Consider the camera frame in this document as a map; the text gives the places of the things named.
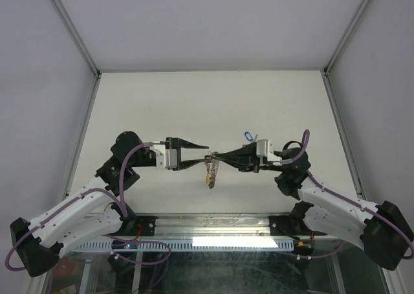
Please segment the key with blue tag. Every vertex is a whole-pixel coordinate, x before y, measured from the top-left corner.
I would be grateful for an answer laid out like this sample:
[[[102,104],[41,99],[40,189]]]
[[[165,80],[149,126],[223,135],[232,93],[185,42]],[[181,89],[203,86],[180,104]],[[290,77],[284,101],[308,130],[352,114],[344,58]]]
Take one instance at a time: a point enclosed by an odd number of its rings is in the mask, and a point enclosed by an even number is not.
[[[248,142],[256,142],[258,138],[258,134],[252,135],[249,131],[244,132],[244,136]]]

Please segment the large keyring with yellow grip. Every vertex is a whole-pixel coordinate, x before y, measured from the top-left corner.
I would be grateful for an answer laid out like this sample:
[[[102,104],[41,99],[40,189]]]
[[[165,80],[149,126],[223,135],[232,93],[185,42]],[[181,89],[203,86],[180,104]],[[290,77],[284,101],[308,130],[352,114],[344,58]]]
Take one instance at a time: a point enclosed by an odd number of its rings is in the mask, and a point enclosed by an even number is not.
[[[216,158],[217,152],[209,152],[204,157],[204,165],[206,167],[206,186],[212,189],[215,186],[217,173],[219,170],[219,160]]]

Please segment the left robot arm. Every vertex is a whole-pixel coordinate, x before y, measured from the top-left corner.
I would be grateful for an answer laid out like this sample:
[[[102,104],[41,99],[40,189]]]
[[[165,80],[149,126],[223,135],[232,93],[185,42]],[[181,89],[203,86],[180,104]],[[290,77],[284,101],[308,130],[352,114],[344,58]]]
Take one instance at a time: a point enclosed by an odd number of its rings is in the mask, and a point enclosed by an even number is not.
[[[182,149],[199,147],[176,137],[142,142],[133,131],[119,134],[111,146],[111,157],[81,189],[35,218],[17,218],[10,224],[12,249],[5,259],[6,268],[16,270],[10,265],[16,253],[23,264],[19,270],[38,277],[89,240],[116,232],[130,234],[136,220],[125,192],[140,178],[134,169],[185,170],[200,161],[182,160]]]

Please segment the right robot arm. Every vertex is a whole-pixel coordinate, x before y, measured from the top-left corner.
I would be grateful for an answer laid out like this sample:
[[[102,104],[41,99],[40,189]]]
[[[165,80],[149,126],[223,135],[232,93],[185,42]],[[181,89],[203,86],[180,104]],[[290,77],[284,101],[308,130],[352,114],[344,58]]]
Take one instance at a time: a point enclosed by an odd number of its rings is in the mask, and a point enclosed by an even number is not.
[[[295,233],[310,230],[334,236],[390,271],[402,260],[413,259],[413,231],[400,209],[390,201],[379,204],[329,187],[311,173],[306,147],[306,142],[290,141],[274,151],[268,140],[260,140],[213,158],[240,172],[277,171],[278,189],[299,201],[289,218]]]

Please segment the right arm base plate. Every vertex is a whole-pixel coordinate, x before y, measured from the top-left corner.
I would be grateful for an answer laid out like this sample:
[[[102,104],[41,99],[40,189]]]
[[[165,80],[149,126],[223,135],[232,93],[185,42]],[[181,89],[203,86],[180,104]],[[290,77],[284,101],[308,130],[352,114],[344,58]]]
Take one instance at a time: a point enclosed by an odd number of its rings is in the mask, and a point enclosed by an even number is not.
[[[269,216],[268,220],[271,236],[292,236],[294,234],[294,225],[289,216]]]

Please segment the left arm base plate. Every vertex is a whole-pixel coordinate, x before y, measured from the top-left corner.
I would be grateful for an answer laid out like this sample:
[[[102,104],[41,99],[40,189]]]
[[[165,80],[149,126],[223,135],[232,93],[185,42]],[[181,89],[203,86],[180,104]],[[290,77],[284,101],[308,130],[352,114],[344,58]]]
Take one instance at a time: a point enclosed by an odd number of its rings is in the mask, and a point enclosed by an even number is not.
[[[131,236],[150,237],[155,235],[156,216],[152,215],[138,215],[132,222],[132,227],[129,230]]]

